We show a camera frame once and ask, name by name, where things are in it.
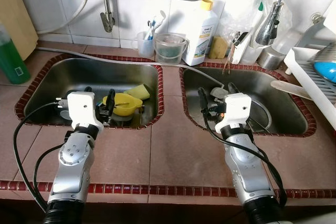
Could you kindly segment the yellow green sponge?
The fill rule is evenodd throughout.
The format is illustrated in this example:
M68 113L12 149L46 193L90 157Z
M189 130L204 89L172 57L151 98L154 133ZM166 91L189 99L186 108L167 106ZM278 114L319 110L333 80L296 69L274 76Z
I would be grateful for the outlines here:
M149 99L150 97L149 91L143 84L138 85L137 87L130 88L129 90L126 90L124 94L128 94L134 97L135 99L139 100L146 100Z

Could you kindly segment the steel pull-down faucet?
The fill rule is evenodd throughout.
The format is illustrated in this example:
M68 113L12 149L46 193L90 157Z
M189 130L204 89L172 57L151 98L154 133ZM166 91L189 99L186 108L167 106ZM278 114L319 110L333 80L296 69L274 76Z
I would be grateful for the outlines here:
M277 0L272 7L265 7L265 10L270 10L269 15L257 31L255 42L260 46L271 46L278 34L278 25L281 10L284 6L283 0Z

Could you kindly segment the frosted plastic container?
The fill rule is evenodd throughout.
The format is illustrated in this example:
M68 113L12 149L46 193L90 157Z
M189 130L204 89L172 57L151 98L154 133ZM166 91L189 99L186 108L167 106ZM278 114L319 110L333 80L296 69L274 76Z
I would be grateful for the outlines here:
M294 47L306 47L308 40L304 38L304 33L297 30L290 29L285 35L279 37L278 41L274 44L274 49L281 54L288 54Z

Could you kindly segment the steel cup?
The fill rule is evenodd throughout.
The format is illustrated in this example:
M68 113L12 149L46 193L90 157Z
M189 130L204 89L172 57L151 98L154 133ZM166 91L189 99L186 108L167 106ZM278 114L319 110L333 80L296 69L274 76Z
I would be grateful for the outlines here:
M285 57L286 54L276 51L273 47L266 47L262 49L257 63L265 70L278 70Z

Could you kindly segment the clear plastic bag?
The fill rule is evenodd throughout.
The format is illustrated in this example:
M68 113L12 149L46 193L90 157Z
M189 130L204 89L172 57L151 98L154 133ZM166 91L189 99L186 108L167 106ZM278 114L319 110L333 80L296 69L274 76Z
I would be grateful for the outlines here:
M220 18L219 34L232 42L238 33L255 33L262 18L270 13L273 0L230 0L225 4Z

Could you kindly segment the clear toothbrush cup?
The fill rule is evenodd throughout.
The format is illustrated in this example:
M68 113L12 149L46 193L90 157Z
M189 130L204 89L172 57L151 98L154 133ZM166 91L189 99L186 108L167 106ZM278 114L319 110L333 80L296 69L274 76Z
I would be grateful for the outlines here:
M141 58L154 57L153 36L149 31L142 31L136 35L137 51Z

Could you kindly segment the cream plastic paddle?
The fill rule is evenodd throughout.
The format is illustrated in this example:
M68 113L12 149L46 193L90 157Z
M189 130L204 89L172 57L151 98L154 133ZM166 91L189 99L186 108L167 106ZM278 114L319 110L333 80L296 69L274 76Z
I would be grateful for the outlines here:
M303 88L293 83L289 83L286 81L274 80L270 83L272 88L276 88L277 90L293 94L295 96L301 97L303 99L312 100L309 93Z

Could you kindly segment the white dish brush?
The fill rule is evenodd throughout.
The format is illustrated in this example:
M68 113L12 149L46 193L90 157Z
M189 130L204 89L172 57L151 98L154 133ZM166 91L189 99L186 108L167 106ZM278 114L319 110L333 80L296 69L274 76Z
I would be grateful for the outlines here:
M242 65L243 58L247 47L250 43L249 32L238 32L236 33L234 40L232 41L232 46L228 54L228 58L225 61L225 66L223 67L223 72L226 69L230 69L233 65Z

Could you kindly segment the white detergent bottle yellow cap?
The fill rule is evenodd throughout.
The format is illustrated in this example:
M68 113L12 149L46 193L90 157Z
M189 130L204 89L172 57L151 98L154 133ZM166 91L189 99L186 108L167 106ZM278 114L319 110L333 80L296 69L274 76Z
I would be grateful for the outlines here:
M209 52L219 21L218 15L212 10L213 6L213 0L201 0L199 6L186 16L188 47L183 61L188 66L204 62Z

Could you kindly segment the white dish rack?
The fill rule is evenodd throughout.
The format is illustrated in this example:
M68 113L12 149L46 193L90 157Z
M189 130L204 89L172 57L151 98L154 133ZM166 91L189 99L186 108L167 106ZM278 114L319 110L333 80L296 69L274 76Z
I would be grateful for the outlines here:
M324 22L324 14L315 13L311 16L312 26L304 32L308 40L306 47L293 47L284 59L288 67L287 72L292 73L312 97L312 101L319 107L324 117L333 128L336 128L336 85L324 79L309 63L317 51L336 41L336 34L328 30Z

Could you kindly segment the clear plastic container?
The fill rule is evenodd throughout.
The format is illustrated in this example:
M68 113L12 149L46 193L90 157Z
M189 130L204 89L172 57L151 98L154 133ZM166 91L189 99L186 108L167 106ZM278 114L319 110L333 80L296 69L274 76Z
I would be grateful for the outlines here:
M250 44L243 52L243 56L240 59L240 65L254 65L257 62L262 50L267 46L253 46Z

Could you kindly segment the white toothbrush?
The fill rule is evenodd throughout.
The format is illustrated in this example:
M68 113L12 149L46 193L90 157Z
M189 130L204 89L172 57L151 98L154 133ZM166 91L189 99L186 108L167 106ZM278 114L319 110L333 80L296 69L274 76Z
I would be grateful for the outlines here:
M163 10L159 11L159 16L154 19L154 25L153 25L153 30L152 30L153 37L156 33L156 30L158 30L158 28L161 27L165 19L166 19L165 11Z

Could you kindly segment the stainless steel bowl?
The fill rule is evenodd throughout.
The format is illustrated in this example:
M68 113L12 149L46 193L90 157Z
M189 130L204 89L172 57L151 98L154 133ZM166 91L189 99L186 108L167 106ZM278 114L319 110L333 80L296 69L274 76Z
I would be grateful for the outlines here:
M261 102L258 102L257 100L252 100L250 104L249 120L258 125L257 132L261 132L261 130L263 130L265 133L270 132L272 117L270 111Z

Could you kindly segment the steel mixing bowl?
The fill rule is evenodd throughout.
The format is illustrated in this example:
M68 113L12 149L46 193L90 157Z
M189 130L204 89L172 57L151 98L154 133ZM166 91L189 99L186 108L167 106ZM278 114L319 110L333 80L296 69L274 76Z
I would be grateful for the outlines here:
M330 42L327 46L317 51L314 62L336 62L336 43Z

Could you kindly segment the green soap bottle blue cap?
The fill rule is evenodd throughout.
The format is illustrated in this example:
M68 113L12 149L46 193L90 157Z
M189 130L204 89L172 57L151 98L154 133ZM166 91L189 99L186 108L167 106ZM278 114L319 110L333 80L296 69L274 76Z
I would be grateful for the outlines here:
M2 23L0 23L0 70L10 83L25 83L30 79L27 66Z

